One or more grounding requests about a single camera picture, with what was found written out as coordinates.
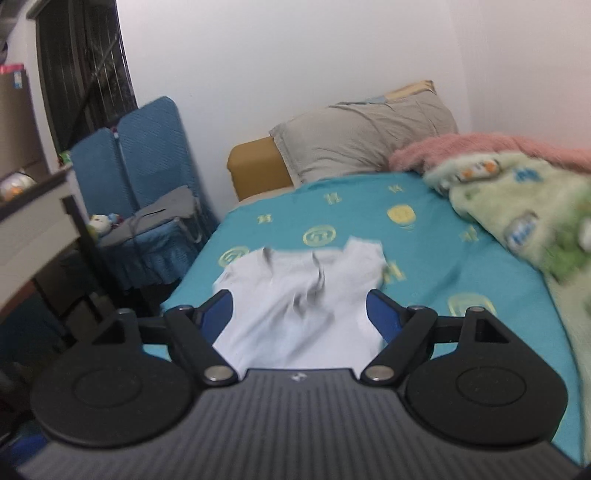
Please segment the white t-shirt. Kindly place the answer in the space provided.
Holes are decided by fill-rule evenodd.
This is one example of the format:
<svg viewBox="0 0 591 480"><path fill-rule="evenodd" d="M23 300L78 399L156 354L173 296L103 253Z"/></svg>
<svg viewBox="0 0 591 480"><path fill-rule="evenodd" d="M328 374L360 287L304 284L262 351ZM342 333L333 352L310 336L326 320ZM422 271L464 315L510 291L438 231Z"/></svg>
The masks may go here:
<svg viewBox="0 0 591 480"><path fill-rule="evenodd" d="M233 302L214 348L239 375L254 368L360 373L386 344L366 311L386 267L382 244L356 237L342 248L250 252L214 282Z"/></svg>

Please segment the blue folding chair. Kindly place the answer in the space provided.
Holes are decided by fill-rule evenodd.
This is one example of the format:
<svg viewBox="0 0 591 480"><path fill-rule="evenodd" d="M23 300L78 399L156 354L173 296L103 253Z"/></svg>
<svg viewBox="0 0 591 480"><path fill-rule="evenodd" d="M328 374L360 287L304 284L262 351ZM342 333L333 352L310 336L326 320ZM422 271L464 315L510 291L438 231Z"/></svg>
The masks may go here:
<svg viewBox="0 0 591 480"><path fill-rule="evenodd" d="M197 217L175 220L114 247L100 247L125 289L182 279L217 227L202 195L179 111L160 97L102 128L70 151L89 216L118 214L122 222L166 193L187 186L199 201Z"/></svg>

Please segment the teal patterned bed sheet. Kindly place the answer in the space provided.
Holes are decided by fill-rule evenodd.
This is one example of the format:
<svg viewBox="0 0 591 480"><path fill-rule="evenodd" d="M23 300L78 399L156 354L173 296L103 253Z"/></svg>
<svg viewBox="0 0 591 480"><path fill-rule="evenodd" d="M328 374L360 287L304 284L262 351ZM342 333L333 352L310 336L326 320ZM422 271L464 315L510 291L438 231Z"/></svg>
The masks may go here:
<svg viewBox="0 0 591 480"><path fill-rule="evenodd" d="M579 378L544 280L414 174L368 174L317 182L259 200L225 217L165 308L198 306L233 261L264 247L342 248L378 241L387 260L379 287L402 304L457 316L472 305L495 314L563 378L568 406L554 443L583 459Z"/></svg>

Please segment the grey cloth on chair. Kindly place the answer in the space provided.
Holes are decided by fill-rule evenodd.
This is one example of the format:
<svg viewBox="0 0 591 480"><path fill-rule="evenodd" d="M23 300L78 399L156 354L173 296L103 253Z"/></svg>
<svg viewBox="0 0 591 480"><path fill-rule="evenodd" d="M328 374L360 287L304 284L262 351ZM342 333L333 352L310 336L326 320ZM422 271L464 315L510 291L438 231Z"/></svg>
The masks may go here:
<svg viewBox="0 0 591 480"><path fill-rule="evenodd" d="M138 210L104 236L100 247L114 247L175 220L197 217L199 201L187 186L178 187Z"/></svg>

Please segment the small plush toy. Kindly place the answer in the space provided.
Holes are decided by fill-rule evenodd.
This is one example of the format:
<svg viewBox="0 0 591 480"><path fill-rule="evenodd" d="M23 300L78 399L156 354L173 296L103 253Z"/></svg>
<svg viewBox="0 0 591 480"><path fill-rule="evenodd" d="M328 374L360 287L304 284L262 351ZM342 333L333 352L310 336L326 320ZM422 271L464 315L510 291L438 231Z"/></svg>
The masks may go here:
<svg viewBox="0 0 591 480"><path fill-rule="evenodd" d="M122 217L118 214L92 215L87 223L89 233L96 239L100 239L122 223Z"/></svg>

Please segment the pink fluffy blanket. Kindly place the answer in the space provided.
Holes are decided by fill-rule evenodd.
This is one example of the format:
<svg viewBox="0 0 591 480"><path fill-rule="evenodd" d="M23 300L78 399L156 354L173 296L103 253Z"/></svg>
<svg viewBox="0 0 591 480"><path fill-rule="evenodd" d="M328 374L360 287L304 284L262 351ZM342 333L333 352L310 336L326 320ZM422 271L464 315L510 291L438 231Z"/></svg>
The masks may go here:
<svg viewBox="0 0 591 480"><path fill-rule="evenodd" d="M503 152L520 152L528 157L542 158L563 169L590 172L589 149L572 149L528 137L500 133L445 134L430 137L396 150L389 158L388 165L392 172L425 173L457 156Z"/></svg>

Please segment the yellow headboard cushion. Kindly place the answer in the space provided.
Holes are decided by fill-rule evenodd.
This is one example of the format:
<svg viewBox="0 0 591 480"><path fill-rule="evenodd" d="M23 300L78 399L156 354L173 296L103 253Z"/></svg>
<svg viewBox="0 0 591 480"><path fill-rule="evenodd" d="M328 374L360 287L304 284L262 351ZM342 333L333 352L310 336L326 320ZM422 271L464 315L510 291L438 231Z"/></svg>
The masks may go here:
<svg viewBox="0 0 591 480"><path fill-rule="evenodd" d="M283 157L270 136L233 147L226 167L240 201L294 186Z"/></svg>

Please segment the green cartoon fleece blanket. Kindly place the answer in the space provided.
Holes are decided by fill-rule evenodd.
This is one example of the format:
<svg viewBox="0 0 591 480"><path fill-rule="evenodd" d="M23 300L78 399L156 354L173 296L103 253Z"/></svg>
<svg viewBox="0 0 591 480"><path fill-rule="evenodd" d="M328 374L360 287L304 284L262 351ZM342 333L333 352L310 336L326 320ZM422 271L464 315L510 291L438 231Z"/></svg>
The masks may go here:
<svg viewBox="0 0 591 480"><path fill-rule="evenodd" d="M580 376L590 420L590 176L520 152L456 156L424 182L544 276Z"/></svg>

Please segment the white black-edged desk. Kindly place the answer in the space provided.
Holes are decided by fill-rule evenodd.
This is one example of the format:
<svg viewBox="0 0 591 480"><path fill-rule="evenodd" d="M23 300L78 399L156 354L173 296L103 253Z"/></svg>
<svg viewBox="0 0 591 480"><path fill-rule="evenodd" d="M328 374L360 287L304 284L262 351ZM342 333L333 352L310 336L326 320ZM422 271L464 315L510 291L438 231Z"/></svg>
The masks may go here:
<svg viewBox="0 0 591 480"><path fill-rule="evenodd" d="M96 248L62 169L1 205L1 316L35 290L34 277L76 245L99 291L115 304L121 290Z"/></svg>

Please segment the grey pillow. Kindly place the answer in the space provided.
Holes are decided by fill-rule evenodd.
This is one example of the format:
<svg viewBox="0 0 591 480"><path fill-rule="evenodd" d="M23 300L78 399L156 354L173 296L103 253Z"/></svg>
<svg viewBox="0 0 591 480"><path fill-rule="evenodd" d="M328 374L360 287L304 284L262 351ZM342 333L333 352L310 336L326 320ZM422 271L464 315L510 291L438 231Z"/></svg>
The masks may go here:
<svg viewBox="0 0 591 480"><path fill-rule="evenodd" d="M457 131L452 112L427 90L394 100L382 97L329 105L276 125L270 137L298 187L385 172L394 152Z"/></svg>

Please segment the yellow pillow behind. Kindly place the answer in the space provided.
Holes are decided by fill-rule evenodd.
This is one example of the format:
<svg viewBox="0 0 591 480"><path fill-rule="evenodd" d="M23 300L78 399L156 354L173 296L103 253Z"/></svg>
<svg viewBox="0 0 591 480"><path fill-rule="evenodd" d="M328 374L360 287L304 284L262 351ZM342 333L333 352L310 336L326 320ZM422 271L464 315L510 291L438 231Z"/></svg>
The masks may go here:
<svg viewBox="0 0 591 480"><path fill-rule="evenodd" d="M432 92L436 94L435 84L431 80L422 80L412 84L408 84L397 90L390 91L381 96L370 98L366 100L366 103L387 103L393 102L400 99L404 99L413 95L417 95L423 92Z"/></svg>

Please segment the brown cabinet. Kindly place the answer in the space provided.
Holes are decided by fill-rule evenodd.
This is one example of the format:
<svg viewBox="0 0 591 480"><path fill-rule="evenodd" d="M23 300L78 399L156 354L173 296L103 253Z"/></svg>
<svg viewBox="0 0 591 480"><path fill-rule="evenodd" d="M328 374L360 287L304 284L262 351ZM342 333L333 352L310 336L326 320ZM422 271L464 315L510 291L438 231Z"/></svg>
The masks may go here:
<svg viewBox="0 0 591 480"><path fill-rule="evenodd" d="M48 176L29 79L22 64L1 67L0 102L1 178L17 171L35 181Z"/></svg>

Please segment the dark window grille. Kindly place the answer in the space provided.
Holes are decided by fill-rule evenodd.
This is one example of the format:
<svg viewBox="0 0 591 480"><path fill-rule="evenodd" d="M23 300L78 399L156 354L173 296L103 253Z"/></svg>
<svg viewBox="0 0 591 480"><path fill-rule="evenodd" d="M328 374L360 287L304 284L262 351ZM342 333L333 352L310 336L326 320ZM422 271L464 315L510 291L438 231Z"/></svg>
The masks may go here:
<svg viewBox="0 0 591 480"><path fill-rule="evenodd" d="M137 108L117 5L52 0L31 12L45 112L62 153Z"/></svg>

